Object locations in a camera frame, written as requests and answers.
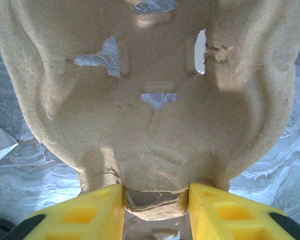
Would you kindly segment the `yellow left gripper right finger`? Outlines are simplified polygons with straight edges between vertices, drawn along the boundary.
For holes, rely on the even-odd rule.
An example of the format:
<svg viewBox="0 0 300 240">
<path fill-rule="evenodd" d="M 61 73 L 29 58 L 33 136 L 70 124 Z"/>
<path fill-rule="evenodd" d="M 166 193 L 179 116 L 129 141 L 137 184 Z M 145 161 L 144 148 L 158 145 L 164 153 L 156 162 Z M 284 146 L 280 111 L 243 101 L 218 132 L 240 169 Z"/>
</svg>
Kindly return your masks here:
<svg viewBox="0 0 300 240">
<path fill-rule="evenodd" d="M 200 183 L 188 199 L 193 240 L 296 240 L 269 215 L 277 208 Z"/>
</svg>

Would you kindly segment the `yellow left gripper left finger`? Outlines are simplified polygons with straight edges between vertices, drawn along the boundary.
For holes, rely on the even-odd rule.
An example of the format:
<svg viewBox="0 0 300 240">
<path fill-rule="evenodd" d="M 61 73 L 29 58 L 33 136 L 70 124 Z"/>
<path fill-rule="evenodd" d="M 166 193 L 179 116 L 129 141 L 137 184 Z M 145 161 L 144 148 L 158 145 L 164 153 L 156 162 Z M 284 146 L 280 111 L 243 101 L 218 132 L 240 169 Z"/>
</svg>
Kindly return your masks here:
<svg viewBox="0 0 300 240">
<path fill-rule="evenodd" d="M 38 210 L 4 240 L 122 240 L 123 186 L 113 184 Z"/>
</svg>

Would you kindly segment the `brown pulp cup carrier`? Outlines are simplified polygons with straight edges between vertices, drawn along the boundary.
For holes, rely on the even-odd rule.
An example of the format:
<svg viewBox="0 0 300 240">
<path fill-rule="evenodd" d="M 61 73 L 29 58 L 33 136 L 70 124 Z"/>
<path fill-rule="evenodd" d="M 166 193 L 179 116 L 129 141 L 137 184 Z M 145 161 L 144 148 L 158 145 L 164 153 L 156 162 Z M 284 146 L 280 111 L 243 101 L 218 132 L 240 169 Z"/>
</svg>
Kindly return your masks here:
<svg viewBox="0 0 300 240">
<path fill-rule="evenodd" d="M 228 191 L 276 144 L 295 97 L 300 0 L 0 0 L 0 53 L 36 139 L 81 193 L 122 183 L 137 221 Z"/>
</svg>

